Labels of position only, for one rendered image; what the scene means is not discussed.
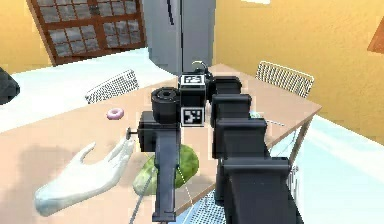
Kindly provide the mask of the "grey fridge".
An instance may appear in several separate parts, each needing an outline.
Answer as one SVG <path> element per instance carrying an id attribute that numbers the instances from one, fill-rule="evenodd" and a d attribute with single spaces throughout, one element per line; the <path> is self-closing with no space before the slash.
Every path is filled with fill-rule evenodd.
<path id="1" fill-rule="evenodd" d="M 212 65 L 216 0 L 142 0 L 149 59 L 173 74 L 193 71 L 194 61 Z"/>

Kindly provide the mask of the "brown framed window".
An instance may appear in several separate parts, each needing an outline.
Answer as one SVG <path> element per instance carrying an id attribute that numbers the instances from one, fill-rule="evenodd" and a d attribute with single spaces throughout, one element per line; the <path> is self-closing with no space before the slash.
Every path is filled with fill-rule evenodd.
<path id="1" fill-rule="evenodd" d="M 146 46 L 142 0 L 26 0 L 54 66 Z"/>

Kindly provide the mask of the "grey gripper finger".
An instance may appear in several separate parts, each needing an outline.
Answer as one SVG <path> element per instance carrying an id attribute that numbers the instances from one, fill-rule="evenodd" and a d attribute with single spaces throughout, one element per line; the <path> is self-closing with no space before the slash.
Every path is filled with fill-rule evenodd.
<path id="1" fill-rule="evenodd" d="M 141 175 L 139 174 L 135 180 L 134 180 L 134 186 L 136 189 L 136 193 L 138 194 L 139 198 L 136 202 L 135 208 L 132 212 L 129 224 L 134 224 L 135 218 L 137 216 L 137 213 L 140 208 L 140 204 L 143 200 L 143 198 L 146 196 L 146 191 L 152 181 L 152 177 L 155 174 L 156 168 L 152 167 L 150 172 L 147 173 L 146 175 Z"/>
<path id="2" fill-rule="evenodd" d="M 190 205 L 193 205 L 193 200 L 192 200 L 189 188 L 187 186 L 187 181 L 191 178 L 191 176 L 190 176 L 191 171 L 192 171 L 192 169 L 190 167 L 187 167 L 186 169 L 182 169 L 181 167 L 178 167 L 178 173 L 179 173 L 179 176 L 182 180 L 182 186 L 185 188 L 185 190 L 187 192 Z"/>

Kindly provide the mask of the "black rounded object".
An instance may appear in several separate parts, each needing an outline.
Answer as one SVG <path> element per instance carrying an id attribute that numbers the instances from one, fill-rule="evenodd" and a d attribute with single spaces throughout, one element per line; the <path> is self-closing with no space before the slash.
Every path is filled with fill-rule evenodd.
<path id="1" fill-rule="evenodd" d="M 0 67 L 0 105 L 13 100 L 20 93 L 20 86 L 3 68 Z"/>

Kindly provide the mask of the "brown framed wall picture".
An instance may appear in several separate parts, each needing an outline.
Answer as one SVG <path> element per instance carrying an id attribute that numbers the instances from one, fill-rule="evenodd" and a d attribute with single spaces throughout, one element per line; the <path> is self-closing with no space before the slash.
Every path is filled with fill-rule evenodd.
<path id="1" fill-rule="evenodd" d="M 374 53 L 384 54 L 384 17 L 381 19 L 367 50 Z"/>

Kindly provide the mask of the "green lettuce head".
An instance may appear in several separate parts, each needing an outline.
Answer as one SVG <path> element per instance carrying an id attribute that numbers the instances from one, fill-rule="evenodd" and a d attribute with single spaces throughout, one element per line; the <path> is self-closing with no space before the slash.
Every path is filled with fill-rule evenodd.
<path id="1" fill-rule="evenodd" d="M 148 160 L 146 161 L 146 163 L 142 166 L 141 170 L 138 172 L 136 177 L 139 174 L 146 175 L 147 173 L 149 173 L 151 168 L 155 167 L 154 161 L 155 161 L 155 156 L 154 155 L 150 156 L 148 158 Z M 192 169 L 191 174 L 190 174 L 191 178 L 197 173 L 197 171 L 199 169 L 198 156 L 196 155 L 195 151 L 187 145 L 181 145 L 179 167 L 181 167 L 182 169 L 186 169 L 187 167 L 190 167 Z M 157 173 L 158 173 L 158 170 L 156 168 L 155 174 L 152 177 L 152 181 L 151 181 L 151 183 L 150 183 L 150 185 L 146 191 L 146 196 L 156 194 Z M 182 180 L 181 180 L 179 173 L 178 173 L 178 170 L 177 170 L 176 171 L 176 177 L 175 177 L 175 188 L 178 189 L 181 186 L 182 186 Z"/>

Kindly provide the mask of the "tan wooden dining table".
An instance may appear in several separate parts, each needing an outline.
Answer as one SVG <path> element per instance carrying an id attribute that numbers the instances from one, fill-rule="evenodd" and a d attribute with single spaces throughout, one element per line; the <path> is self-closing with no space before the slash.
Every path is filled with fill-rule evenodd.
<path id="1" fill-rule="evenodd" d="M 291 92 L 261 82 L 253 76 L 218 64 L 214 75 L 238 76 L 242 92 L 252 96 L 252 109 L 268 120 L 285 124 L 268 124 L 266 144 L 271 148 L 296 128 L 308 128 L 321 106 Z M 97 145 L 85 161 L 93 163 L 106 154 L 124 135 L 127 127 L 136 129 L 141 112 L 150 110 L 150 93 L 163 87 L 177 87 L 177 78 L 148 86 L 126 95 L 87 105 L 48 119 L 43 119 L 0 133 L 0 224 L 127 224 L 138 196 L 132 182 L 147 158 L 140 148 L 128 163 L 120 184 L 110 191 L 62 210 L 50 217 L 41 217 L 34 208 L 34 192 L 56 177 L 72 157 L 89 143 Z M 106 112 L 122 107 L 125 116 L 110 121 Z M 182 129 L 182 143 L 191 146 L 199 156 L 196 176 L 186 184 L 193 202 L 214 189 L 216 160 L 211 157 L 212 130 Z"/>

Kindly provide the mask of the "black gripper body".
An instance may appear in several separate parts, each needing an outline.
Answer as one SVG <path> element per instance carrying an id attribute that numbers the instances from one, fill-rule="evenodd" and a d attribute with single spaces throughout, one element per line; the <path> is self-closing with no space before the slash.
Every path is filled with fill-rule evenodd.
<path id="1" fill-rule="evenodd" d="M 126 138 L 137 134 L 142 152 L 154 152 L 157 187 L 153 222 L 174 222 L 175 177 L 180 153 L 180 96 L 175 87 L 161 87 L 151 93 L 151 111 L 143 111 L 135 131 L 127 129 Z"/>

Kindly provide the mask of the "white hand sculpture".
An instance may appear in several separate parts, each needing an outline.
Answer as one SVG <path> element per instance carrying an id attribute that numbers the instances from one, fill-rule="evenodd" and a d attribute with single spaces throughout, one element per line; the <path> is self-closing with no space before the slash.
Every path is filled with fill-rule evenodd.
<path id="1" fill-rule="evenodd" d="M 119 182 L 133 153 L 135 141 L 122 138 L 102 160 L 85 164 L 85 157 L 95 146 L 95 142 L 85 146 L 56 178 L 35 192 L 34 205 L 41 216 L 48 217 L 102 194 Z"/>

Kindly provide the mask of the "pink doughnut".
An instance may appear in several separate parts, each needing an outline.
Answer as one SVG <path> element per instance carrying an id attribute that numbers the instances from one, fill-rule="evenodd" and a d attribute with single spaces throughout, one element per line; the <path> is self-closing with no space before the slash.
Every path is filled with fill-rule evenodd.
<path id="1" fill-rule="evenodd" d="M 106 116 L 109 120 L 119 120 L 124 116 L 124 110 L 122 108 L 112 108 L 107 112 Z"/>

